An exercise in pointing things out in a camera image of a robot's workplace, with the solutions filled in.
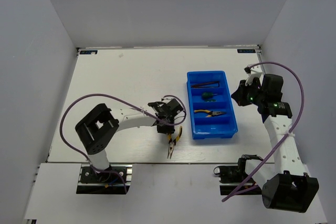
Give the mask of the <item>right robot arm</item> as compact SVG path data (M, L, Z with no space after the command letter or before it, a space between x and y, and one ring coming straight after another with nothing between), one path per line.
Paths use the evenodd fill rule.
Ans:
M268 209L305 213L319 189L308 175L292 131L290 105L283 102L283 78L275 74L250 74L231 95L239 106L255 105L270 138L265 158L245 155L239 159L237 175L245 185L251 179L261 188Z

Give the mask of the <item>yellow black pliers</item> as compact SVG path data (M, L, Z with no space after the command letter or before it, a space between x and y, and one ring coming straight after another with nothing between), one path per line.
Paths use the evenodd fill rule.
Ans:
M172 134L167 135L167 140L169 142L169 147L168 147L168 151L167 151L167 159L172 158L174 148L175 148L177 142L180 140L180 138L182 136L182 133L183 133L183 127L180 126L178 134L175 138L172 138Z
M206 114L207 118L221 116L221 115L226 114L225 111L212 111L212 110L194 110L194 113L204 113Z

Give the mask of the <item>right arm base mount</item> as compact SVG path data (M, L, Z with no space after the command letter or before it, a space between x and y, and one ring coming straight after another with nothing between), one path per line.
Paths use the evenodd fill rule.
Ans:
M244 172L240 172L238 166L217 166L213 170L214 176L219 178L219 189L221 196L227 196L229 193L239 185L247 175ZM239 196L247 195L261 195L261 189L256 185L253 179L250 179L238 192Z

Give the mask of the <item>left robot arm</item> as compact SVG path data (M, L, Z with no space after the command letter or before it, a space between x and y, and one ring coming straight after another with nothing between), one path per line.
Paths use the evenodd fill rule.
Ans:
M140 109L112 110L104 103L96 105L75 126L88 160L94 167L93 176L101 182L110 178L111 168L105 149L117 132L155 126L160 134L173 134L175 118L181 112L185 112L185 106L176 98L150 102Z

